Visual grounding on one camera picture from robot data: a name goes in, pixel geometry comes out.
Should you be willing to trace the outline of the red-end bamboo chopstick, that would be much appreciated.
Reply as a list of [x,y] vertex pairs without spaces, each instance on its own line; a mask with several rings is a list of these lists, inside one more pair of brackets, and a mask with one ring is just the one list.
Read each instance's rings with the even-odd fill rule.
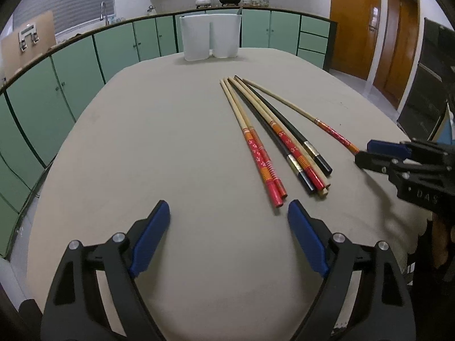
[[311,115],[307,111],[303,110],[302,108],[298,107],[293,102],[290,102],[287,99],[284,99],[283,97],[275,94],[274,92],[266,89],[265,87],[259,85],[256,82],[250,81],[249,79],[243,78],[242,81],[245,82],[248,85],[251,85],[255,89],[258,89],[258,90],[262,91],[264,94],[271,96],[273,99],[278,100],[282,104],[284,104],[284,105],[288,106],[289,108],[295,110],[297,113],[299,113],[300,115],[304,116],[305,118],[307,118],[308,120],[310,120],[311,122],[316,124],[319,128],[324,130],[326,133],[330,134],[331,137],[333,137],[338,142],[343,144],[344,147],[346,147],[347,150],[349,150],[349,152],[352,153],[352,155],[357,155],[359,153],[359,148],[354,143],[350,142],[346,137],[341,135],[334,128],[332,128],[331,126],[327,125],[326,123],[324,123],[319,118],[314,117],[313,115]]

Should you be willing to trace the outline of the red patterned bamboo chopstick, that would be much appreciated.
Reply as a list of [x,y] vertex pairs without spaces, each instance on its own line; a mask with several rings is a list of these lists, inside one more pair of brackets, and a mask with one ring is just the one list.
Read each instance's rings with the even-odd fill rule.
[[234,89],[232,89],[232,86],[228,83],[228,81],[223,78],[221,79],[220,84],[221,88],[224,91],[224,94],[226,95],[231,105],[237,122],[241,127],[241,131],[243,133],[245,141],[248,144],[248,148],[250,149],[252,158],[255,161],[255,164],[258,168],[258,172],[261,175],[264,187],[268,192],[268,197],[271,200],[273,207],[277,209],[283,205],[283,201],[280,196],[280,193],[278,192],[278,188],[276,187],[272,179],[272,175],[270,174],[270,171],[264,161],[264,158],[261,155],[261,152],[259,151],[259,147],[257,142],[255,141],[255,137],[253,137],[253,133],[251,132],[250,127],[247,124],[247,116],[244,115],[243,108],[241,107],[241,105],[238,104],[238,99],[237,96],[234,94]]

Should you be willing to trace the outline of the chrome kitchen faucet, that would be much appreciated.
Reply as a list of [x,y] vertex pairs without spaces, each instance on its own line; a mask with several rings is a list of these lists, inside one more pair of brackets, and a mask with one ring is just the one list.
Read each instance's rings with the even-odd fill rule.
[[109,20],[108,20],[106,2],[102,1],[100,6],[101,6],[100,21],[103,22],[104,26],[108,26]]

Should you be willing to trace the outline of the black oven appliance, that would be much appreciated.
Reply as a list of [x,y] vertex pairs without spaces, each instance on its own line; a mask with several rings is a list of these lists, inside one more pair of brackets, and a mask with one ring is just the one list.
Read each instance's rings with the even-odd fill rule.
[[454,99],[454,31],[424,20],[423,45],[416,76],[398,125],[408,137],[430,140]]

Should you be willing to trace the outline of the wooden door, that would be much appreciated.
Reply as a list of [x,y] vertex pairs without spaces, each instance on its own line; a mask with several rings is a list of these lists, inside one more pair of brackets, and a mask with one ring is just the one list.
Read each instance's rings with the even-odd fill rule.
[[373,62],[381,0],[331,0],[337,23],[332,68],[366,80]]

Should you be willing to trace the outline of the right white utensil holder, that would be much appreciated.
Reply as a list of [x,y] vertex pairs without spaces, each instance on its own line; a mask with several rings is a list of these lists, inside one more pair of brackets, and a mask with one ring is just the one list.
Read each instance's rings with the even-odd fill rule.
[[210,16],[212,52],[219,59],[237,56],[240,45],[241,15],[213,14]]

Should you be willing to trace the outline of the white utensil holder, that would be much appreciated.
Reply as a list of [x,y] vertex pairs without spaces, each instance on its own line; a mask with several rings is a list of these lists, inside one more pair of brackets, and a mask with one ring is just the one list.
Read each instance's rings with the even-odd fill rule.
[[210,56],[210,19],[207,15],[180,17],[184,58],[188,62],[208,59]]
[[240,45],[241,15],[213,14],[210,16],[212,52],[219,59],[237,56]]

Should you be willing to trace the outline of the green base cabinets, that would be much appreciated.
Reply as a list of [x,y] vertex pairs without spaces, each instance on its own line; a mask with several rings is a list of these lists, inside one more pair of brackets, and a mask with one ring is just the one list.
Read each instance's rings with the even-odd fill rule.
[[[1,256],[46,168],[79,116],[116,73],[183,50],[181,15],[116,23],[78,35],[33,60],[1,86]],[[243,9],[240,44],[297,55],[322,69],[338,25],[282,9]]]

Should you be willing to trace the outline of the black wok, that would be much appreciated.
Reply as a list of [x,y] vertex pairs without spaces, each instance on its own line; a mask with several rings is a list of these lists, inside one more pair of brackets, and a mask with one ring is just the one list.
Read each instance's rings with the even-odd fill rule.
[[239,6],[241,3],[241,0],[219,0],[221,3],[222,7],[225,6]]

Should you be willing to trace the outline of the left white utensil holder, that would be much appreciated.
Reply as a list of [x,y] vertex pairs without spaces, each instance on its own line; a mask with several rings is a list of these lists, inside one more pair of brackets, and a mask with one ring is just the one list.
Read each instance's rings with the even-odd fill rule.
[[180,17],[184,58],[188,62],[208,59],[210,56],[210,19],[207,15]]

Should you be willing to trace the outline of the white cooking pot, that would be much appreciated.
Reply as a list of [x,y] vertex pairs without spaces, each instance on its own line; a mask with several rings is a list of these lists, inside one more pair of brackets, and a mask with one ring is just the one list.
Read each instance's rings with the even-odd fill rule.
[[195,0],[195,6],[197,9],[209,8],[212,5],[212,0]]

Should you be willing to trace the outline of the cardboard sheet with brackets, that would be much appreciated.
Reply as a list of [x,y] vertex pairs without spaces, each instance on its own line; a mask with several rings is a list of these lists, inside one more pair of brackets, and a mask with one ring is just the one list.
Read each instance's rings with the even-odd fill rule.
[[54,17],[51,10],[23,23],[1,40],[1,81],[10,80],[55,45]]

